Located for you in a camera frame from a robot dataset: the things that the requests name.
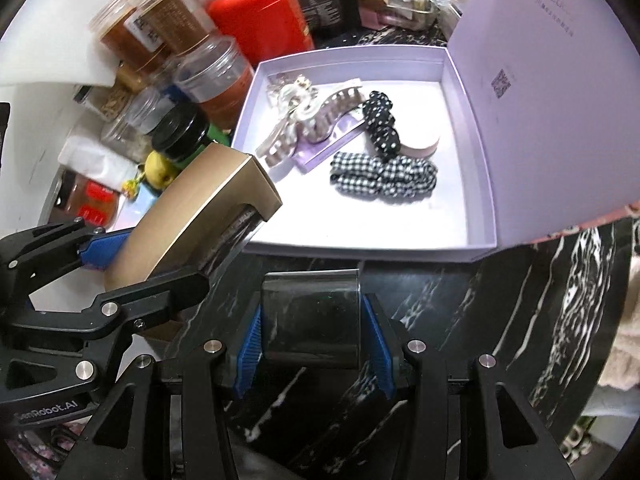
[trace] black marble countertop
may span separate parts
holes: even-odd
[[[335,44],[445,44],[437,27],[388,28]],[[215,277],[213,292],[169,348],[182,355],[238,322],[267,272],[362,269],[364,292],[386,314],[448,360],[497,357],[555,439],[568,433],[609,354],[622,314],[632,221],[521,246],[472,264],[389,263],[241,253]],[[228,426],[253,450],[310,478],[390,478],[408,415],[389,402],[368,366],[352,370],[260,364],[254,388],[226,407]],[[458,475],[460,432],[449,434],[447,477]]]

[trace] lavender gift box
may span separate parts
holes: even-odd
[[[359,200],[329,184],[330,158],[306,174],[287,161],[268,170],[284,204],[246,250],[471,261],[638,199],[640,56],[604,0],[471,0],[447,48],[369,45],[263,62],[235,149],[255,153],[275,124],[266,88],[279,73],[384,91],[401,138],[440,134],[438,183],[424,200]],[[341,149],[365,151],[364,136]]]

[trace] purple card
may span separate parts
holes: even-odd
[[[291,158],[302,173],[308,173],[364,131],[366,128],[362,110],[352,110],[338,119],[327,140],[311,144],[304,137],[298,136],[296,153]]]

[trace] green object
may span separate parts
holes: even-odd
[[[231,142],[229,141],[229,136],[222,133],[213,124],[209,127],[209,131],[207,132],[207,137],[209,137],[209,139],[215,142],[224,144],[226,147],[231,146]]]
[[[219,129],[217,129],[213,124],[209,127],[209,131],[207,132],[207,137],[213,140],[213,142],[224,144],[227,147],[231,146],[231,142],[229,142],[229,136],[226,136]],[[189,156],[188,158],[185,158],[184,160],[181,160],[180,162],[174,162],[174,166],[177,166],[178,168],[183,170],[193,161],[194,158],[200,155],[205,148],[206,146],[200,145],[198,149],[195,152],[193,152],[193,155]]]

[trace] beige fabric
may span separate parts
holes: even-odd
[[[625,309],[600,386],[629,390],[640,383],[640,256],[631,258]]]

